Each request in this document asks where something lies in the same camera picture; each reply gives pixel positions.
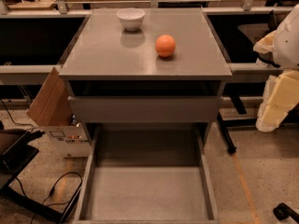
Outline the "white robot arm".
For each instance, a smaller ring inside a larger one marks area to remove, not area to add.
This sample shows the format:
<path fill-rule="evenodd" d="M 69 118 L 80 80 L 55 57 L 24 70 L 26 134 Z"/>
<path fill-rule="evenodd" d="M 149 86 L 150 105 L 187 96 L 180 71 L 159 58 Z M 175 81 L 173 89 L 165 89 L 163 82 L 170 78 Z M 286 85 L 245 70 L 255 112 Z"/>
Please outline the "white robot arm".
<path fill-rule="evenodd" d="M 253 50 L 270 52 L 274 65 L 281 70 L 265 83 L 256 121 L 259 131 L 272 132 L 299 105 L 299 5 L 273 32 L 258 41 Z"/>

